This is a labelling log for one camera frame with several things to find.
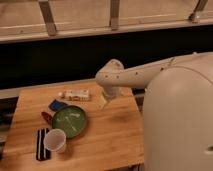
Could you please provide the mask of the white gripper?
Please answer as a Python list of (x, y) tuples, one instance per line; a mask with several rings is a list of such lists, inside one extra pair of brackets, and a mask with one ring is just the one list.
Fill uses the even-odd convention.
[(109, 99), (114, 99), (121, 95), (121, 88), (120, 87), (104, 87), (103, 95), (101, 95), (101, 98), (100, 98), (102, 108), (107, 106), (107, 104), (109, 103)]

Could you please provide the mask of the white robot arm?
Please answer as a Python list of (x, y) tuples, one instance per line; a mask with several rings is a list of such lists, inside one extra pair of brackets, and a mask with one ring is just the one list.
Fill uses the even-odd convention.
[(104, 103), (123, 87), (145, 91), (145, 171), (213, 171), (213, 52), (128, 69), (112, 59), (95, 80)]

